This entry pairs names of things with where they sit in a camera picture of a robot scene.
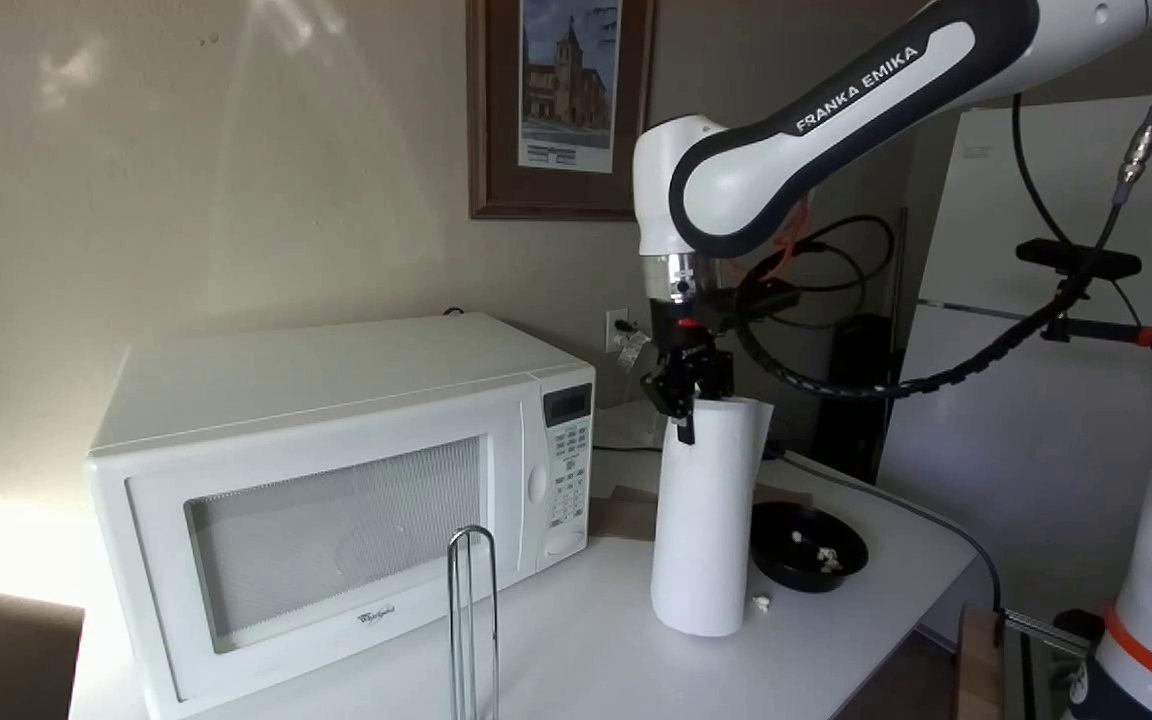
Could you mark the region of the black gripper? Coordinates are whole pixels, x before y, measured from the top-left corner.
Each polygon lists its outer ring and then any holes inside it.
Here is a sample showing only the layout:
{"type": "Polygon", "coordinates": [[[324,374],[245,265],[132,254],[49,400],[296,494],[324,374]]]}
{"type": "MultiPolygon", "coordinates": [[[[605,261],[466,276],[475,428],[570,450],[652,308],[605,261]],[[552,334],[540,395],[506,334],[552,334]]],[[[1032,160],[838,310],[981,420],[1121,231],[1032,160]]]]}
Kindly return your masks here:
{"type": "Polygon", "coordinates": [[[739,321],[762,321],[798,299],[784,281],[761,281],[752,290],[716,289],[688,302],[652,299],[657,362],[645,371],[645,395],[671,414],[674,439],[697,442],[697,400],[725,400],[734,392],[732,354],[716,342],[739,321]]]}

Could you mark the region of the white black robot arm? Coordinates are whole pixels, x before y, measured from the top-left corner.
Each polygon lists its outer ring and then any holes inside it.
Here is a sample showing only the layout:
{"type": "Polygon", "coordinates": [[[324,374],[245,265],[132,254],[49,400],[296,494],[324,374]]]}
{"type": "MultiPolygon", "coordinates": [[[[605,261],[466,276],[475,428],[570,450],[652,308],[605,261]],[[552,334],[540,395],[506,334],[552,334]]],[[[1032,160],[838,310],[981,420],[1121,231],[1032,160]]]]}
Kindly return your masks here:
{"type": "MultiPolygon", "coordinates": [[[[747,254],[788,229],[793,206],[844,163],[970,99],[1021,97],[1152,33],[1152,0],[928,0],[907,24],[788,106],[719,126],[680,114],[646,126],[632,150],[632,206],[652,302],[657,366],[646,400],[680,442],[697,439],[697,402],[732,392],[732,359],[705,321],[716,254],[747,254]]],[[[1121,160],[1109,220],[1058,290],[974,354],[898,383],[825,383],[784,366],[754,334],[742,281],[732,328],[780,383],[828,400],[905,400],[961,383],[1053,324],[1091,284],[1091,266],[1152,156],[1152,106],[1121,160]]]]}

